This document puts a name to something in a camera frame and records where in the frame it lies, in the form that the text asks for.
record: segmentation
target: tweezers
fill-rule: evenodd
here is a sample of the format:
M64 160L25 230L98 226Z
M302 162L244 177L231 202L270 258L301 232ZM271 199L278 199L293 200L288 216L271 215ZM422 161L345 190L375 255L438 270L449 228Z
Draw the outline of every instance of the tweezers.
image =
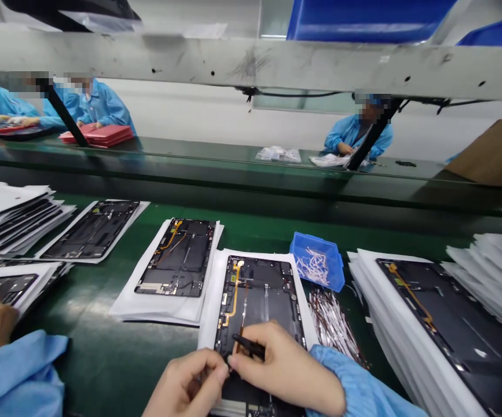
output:
M264 361L264 358L266 356L266 349L264 346L259 345L256 342L250 341L247 338L244 338L243 336L239 334L232 334L232 339L235 340L237 343L239 343L242 347L247 349L252 357L252 355L257 356L257 358L261 359Z

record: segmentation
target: blue sleeve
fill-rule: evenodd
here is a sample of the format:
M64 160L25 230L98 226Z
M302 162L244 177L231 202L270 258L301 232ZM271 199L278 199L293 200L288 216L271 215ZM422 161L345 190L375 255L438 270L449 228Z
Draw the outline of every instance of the blue sleeve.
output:
M60 130L67 130L65 123L58 116L42 116L40 117L40 122L38 123L40 127L44 129L49 129L55 127Z
M92 121L90 120L90 115L86 111L83 111L83 115L80 118L78 118L75 122L78 122L78 121L81 121L86 125L88 125L89 123L92 123Z
M427 417L422 409L401 398L343 353L314 345L310 354L341 381L346 416ZM307 410L307 416L320 417L320 414Z
M0 347L0 416L61 416L64 385L52 362L67 342L37 330Z
M343 142L342 134L349 129L349 123L353 122L354 116L346 117L338 121L324 141L324 150L327 152L337 152L338 145Z
M129 126L131 115L129 114L127 107L125 107L123 101L121 101L118 95L110 88L106 88L103 91L106 95L106 106L109 114L97 120L97 122L103 126Z
M37 117L40 114L36 107L34 107L31 103L28 103L24 100L16 98L16 111L13 114L8 114L8 116L28 116L28 117Z
M370 159L378 158L381 154L383 154L391 145L393 139L394 129L391 125L387 125L386 128L382 131L376 143L374 143L374 146L371 148Z

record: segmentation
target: blue smock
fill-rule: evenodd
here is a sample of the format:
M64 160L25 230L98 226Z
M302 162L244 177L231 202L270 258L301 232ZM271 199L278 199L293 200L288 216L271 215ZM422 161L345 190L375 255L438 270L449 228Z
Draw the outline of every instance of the blue smock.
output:
M96 78L93 79L90 98L87 100L87 95L81 93L79 105L83 110L83 116L77 119L78 121L81 120L86 125L98 122L103 126L130 126L133 134L137 136L129 110L123 101L110 87Z
M0 416L62 415L64 384L52 362L67 342L37 330L0 347Z
M421 408L404 400L343 353L314 345L310 354L342 383L346 417L428 417ZM320 414L307 410L307 416L320 417Z
M338 144L343 142L352 148L356 148L362 144L365 140L365 136L357 140L357 134L361 128L361 121L359 120L359 115L351 115L338 121L324 142L324 150L327 152L337 152ZM382 131L380 137L374 143L371 149L370 158L374 159L384 153L384 151L391 145L394 138L394 130L391 124L388 124L386 128Z
M65 108L67 109L73 120L77 122L77 120L83 116L83 110L79 105L79 94L68 91L67 88L58 83L54 84L54 90L58 94L60 100L64 103ZM47 98L44 99L43 104L44 116L40 118L40 127L44 129L55 127L62 131L67 130L65 123L61 120L61 117L58 116L58 113L54 109L54 106L51 105L50 101Z
M36 107L0 87L0 115L5 116L38 116Z

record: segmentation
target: plastic bag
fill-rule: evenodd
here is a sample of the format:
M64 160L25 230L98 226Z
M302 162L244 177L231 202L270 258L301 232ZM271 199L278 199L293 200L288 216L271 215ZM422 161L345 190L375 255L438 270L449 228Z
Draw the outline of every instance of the plastic bag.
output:
M255 159L301 163L299 149L285 149L279 146L262 148Z
M61 14L85 26L88 30L99 34L114 34L119 32L141 32L142 22L134 19L107 16L105 14L69 12L60 10Z
M328 153L324 156L311 156L309 157L309 159L313 164L322 168L339 166L339 165L346 167L352 156L353 156L352 153L346 156L337 156L334 155L333 153ZM368 164L369 163L367 155L367 157L361 162L361 166L367 166Z

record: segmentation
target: metal overhead beam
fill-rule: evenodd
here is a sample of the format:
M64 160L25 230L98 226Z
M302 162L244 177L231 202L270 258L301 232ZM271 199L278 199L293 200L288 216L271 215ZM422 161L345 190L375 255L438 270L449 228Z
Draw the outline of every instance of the metal overhead beam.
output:
M0 32L0 71L502 100L502 47Z

